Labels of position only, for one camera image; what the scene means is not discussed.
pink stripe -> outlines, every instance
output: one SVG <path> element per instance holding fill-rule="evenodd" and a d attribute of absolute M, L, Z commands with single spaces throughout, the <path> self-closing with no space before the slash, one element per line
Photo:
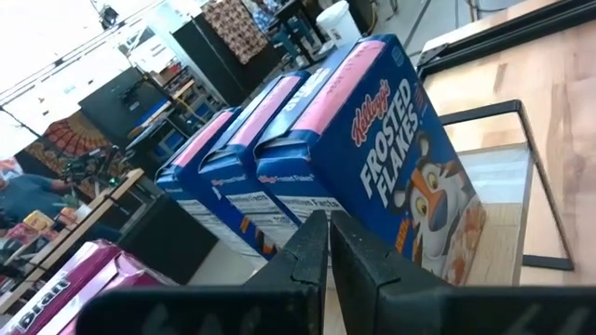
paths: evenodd
<path fill-rule="evenodd" d="M 352 50 L 291 129 L 312 130 L 320 135 L 342 108 L 384 46 L 385 42 L 367 41 Z"/>
<path fill-rule="evenodd" d="M 296 87 L 299 80 L 300 77 L 297 76 L 289 76 L 281 79 L 263 99 L 259 107 L 252 112 L 249 119 L 240 127 L 229 143 L 249 145 L 273 113 L 281 106 L 283 100 L 288 98 L 291 90 Z"/>
<path fill-rule="evenodd" d="M 174 165 L 183 167 L 198 153 L 201 148 L 207 143 L 207 141 L 215 135 L 230 117 L 231 112 L 223 112 L 213 122 L 205 126 L 200 134 L 193 140 L 193 142 L 174 160 Z"/>

nutrition facts label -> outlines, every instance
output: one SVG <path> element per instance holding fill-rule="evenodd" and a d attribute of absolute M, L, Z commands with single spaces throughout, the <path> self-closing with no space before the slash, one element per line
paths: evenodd
<path fill-rule="evenodd" d="M 325 210 L 327 218 L 330 217 L 332 210 L 344 210 L 337 200 L 331 197 L 323 196 L 278 196 L 278 199 L 300 219 L 302 223 L 315 210 Z"/>
<path fill-rule="evenodd" d="M 298 230 L 264 192 L 228 195 L 227 199 L 280 247 L 285 246 Z"/>
<path fill-rule="evenodd" d="M 196 200 L 179 200 L 178 204 L 233 251 L 252 258 L 262 258 L 251 245 L 234 233 L 230 227 L 213 215 L 203 204 Z"/>

tiger cartoon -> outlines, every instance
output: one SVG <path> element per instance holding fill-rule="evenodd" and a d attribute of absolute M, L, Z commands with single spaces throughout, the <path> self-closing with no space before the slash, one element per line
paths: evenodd
<path fill-rule="evenodd" d="M 430 139 L 424 132 L 417 134 L 415 142 L 421 156 L 405 189 L 394 190 L 391 208 L 397 215 L 406 212 L 411 217 L 404 224 L 411 224 L 415 232 L 413 261 L 444 277 L 450 241 L 475 193 L 459 159 L 433 162 L 428 155 Z"/>

blue shirt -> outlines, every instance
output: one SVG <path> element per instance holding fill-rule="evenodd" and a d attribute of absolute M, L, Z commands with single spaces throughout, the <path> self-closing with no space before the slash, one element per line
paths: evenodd
<path fill-rule="evenodd" d="M 64 207 L 64 200 L 51 190 L 51 180 L 45 177 L 24 174 L 12 178 L 0 190 L 0 208 L 18 221 L 22 221 L 34 210 L 53 219 Z"/>

black metal frame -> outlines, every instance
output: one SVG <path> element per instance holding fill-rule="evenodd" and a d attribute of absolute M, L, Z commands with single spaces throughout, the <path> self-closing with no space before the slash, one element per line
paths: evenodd
<path fill-rule="evenodd" d="M 430 74 L 489 56 L 596 19 L 596 0 L 562 0 L 461 40 L 422 53 L 418 75 Z"/>
<path fill-rule="evenodd" d="M 463 112 L 446 114 L 440 117 L 440 121 L 444 126 L 449 126 L 461 122 L 473 121 L 482 118 L 511 113 L 516 114 L 520 119 L 521 129 L 523 130 L 523 135 L 525 136 L 525 139 L 528 143 L 530 156 L 532 157 L 533 164 L 538 172 L 540 183 L 542 184 L 545 195 L 547 197 L 547 201 L 549 202 L 550 211 L 552 212 L 552 217 L 555 220 L 555 225 L 557 226 L 557 230 L 559 231 L 559 235 L 561 236 L 562 246 L 565 251 L 565 258 L 523 255 L 521 263 L 525 266 L 549 268 L 563 271 L 573 271 L 575 269 L 575 264 L 573 261 L 572 251 L 569 246 L 569 240 L 567 239 L 567 234 L 565 233 L 565 229 L 562 225 L 561 213 L 559 213 L 559 210 L 557 209 L 557 204 L 555 202 L 554 195 L 552 194 L 552 190 L 550 189 L 549 178 L 544 168 L 544 164 L 542 163 L 542 159 L 538 154 L 538 149 L 534 141 L 532 128 L 530 127 L 530 122 L 528 121 L 525 110 L 523 109 L 522 102 L 520 100 L 510 100 Z"/>
<path fill-rule="evenodd" d="M 443 44 L 426 50 L 420 56 L 417 65 L 418 76 L 421 81 L 432 74 L 453 68 L 467 62 L 478 60 L 496 52 L 516 47 L 538 38 L 555 34 L 565 29 L 573 28 L 590 20 L 596 19 L 596 0 L 562 0 L 554 4 L 508 20 L 495 27 L 475 33 L 469 37 Z M 506 113 L 517 113 L 521 127 L 530 147 L 540 181 L 547 195 L 557 229 L 561 235 L 565 258 L 547 256 L 523 255 L 522 264 L 525 266 L 573 271 L 575 264 L 569 240 L 562 226 L 562 218 L 554 202 L 550 190 L 544 165 L 535 146 L 532 130 L 520 101 L 509 101 L 502 104 L 469 110 L 461 113 L 448 114 L 440 119 L 443 125 L 475 119 L 496 116 Z"/>

